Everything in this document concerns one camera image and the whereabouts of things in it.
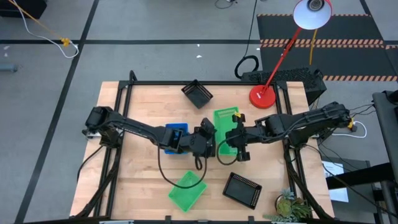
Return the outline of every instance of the red desk lamp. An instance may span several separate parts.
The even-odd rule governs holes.
[[[302,29],[314,30],[324,26],[331,17],[331,3],[330,0],[301,0],[294,8],[293,19],[298,25],[298,28],[293,35],[293,38],[287,44],[283,54],[280,56],[278,63],[271,73],[265,85],[257,85],[250,91],[250,102],[257,108],[268,108],[275,103],[275,92],[269,88],[276,71],[282,61],[286,58],[287,53],[294,45],[299,33]]]

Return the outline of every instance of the white paper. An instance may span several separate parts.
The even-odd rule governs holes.
[[[323,165],[325,165],[325,167],[328,169],[328,171],[330,171],[333,175],[338,175],[338,174],[344,173],[342,164],[325,162],[325,161],[322,161],[322,163],[323,163]],[[323,171],[325,173],[325,177],[332,176],[325,169]],[[335,201],[339,201],[339,202],[348,202],[347,188],[329,190],[329,195],[330,195],[331,200],[335,200]]]

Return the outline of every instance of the warning stripe tape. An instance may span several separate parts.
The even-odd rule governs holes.
[[[257,14],[257,17],[260,16],[291,16],[291,14]],[[334,14],[333,16],[369,16],[369,14]]]
[[[394,82],[397,76],[383,75],[324,75],[324,81],[367,81],[367,82]]]
[[[263,39],[262,44],[287,44],[290,39]],[[311,44],[311,39],[297,39],[295,44]],[[353,44],[353,45],[374,45],[383,44],[383,40],[379,39],[315,39],[314,44]]]
[[[388,49],[398,49],[398,45],[387,45],[386,50]]]
[[[261,47],[285,47],[286,44],[262,44]],[[295,44],[294,47],[309,48],[311,44]],[[384,48],[381,44],[358,45],[358,44],[314,44],[316,48]]]

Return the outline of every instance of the white cable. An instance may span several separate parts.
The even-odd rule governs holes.
[[[43,37],[43,36],[40,36],[40,35],[35,35],[35,34],[31,33],[31,32],[29,31],[29,29],[27,28],[27,24],[26,24],[26,20],[25,20],[25,17],[24,17],[24,13],[19,9],[19,7],[17,7],[17,8],[18,8],[18,10],[19,10],[19,12],[20,12],[20,14],[21,14],[21,16],[22,16],[22,19],[24,20],[24,24],[25,24],[26,31],[27,31],[30,35],[32,35],[32,36],[34,36],[34,37],[38,37],[38,38],[45,39],[45,40],[47,40],[47,41],[53,43],[54,45],[56,45],[56,46],[61,50],[63,56],[65,56],[66,58],[74,58],[74,57],[76,57],[76,55],[79,54],[79,49],[78,49],[78,47],[77,47],[71,40],[69,40],[69,43],[72,44],[72,45],[76,48],[77,52],[76,52],[76,54],[75,54],[74,56],[67,56],[67,55],[65,55],[65,52],[62,50],[62,48],[61,48],[57,43],[55,43],[54,41],[52,41],[52,40],[50,40],[50,39],[48,39],[48,38],[46,38],[46,37]]]
[[[365,124],[363,124],[360,121],[354,121],[354,124],[356,124],[356,123],[359,123],[360,125],[362,125],[363,129],[365,130],[364,136],[354,136],[352,134],[334,134],[334,133],[331,135],[333,135],[333,136],[348,136],[348,137],[353,137],[353,138],[365,138],[366,135],[368,134],[368,130],[366,130]]]

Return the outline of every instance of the wooden table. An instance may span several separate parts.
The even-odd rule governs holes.
[[[98,106],[114,106],[118,82],[104,82],[98,98]],[[213,111],[237,106],[239,112],[246,115],[246,125],[254,125],[254,120],[270,114],[276,114],[276,106],[260,110],[250,104],[248,94],[252,86],[206,86],[213,98],[198,110],[181,92],[178,85],[134,85],[128,117],[152,126],[164,126],[166,123],[188,123],[189,131],[199,126],[207,117],[213,119]],[[307,99],[302,83],[288,83],[290,104],[293,114],[308,111]],[[282,107],[283,93],[280,91]],[[98,148],[99,139],[88,141],[85,158]],[[317,147],[316,141],[309,145]],[[250,144],[247,150],[251,160],[223,166],[216,158],[208,159],[208,171],[204,181],[208,188],[187,213],[183,213],[169,199],[172,188],[161,176],[157,166],[157,148],[133,134],[126,134],[119,167],[116,195],[112,219],[164,220],[171,215],[173,220],[263,220],[262,214],[275,214],[274,200],[282,189],[289,187],[287,171],[283,159],[283,147],[280,141],[272,144]],[[90,200],[98,188],[103,165],[102,150],[82,169],[76,188],[71,215],[77,214]],[[303,169],[309,191],[325,211],[334,217],[329,198],[323,166],[320,156],[314,150],[301,150]],[[198,176],[193,156],[167,155],[161,152],[162,168],[166,177],[176,182],[187,170],[193,170]],[[251,210],[222,195],[230,172],[235,172],[262,185],[262,192],[255,210]],[[104,214],[108,193],[104,194],[101,214]]]

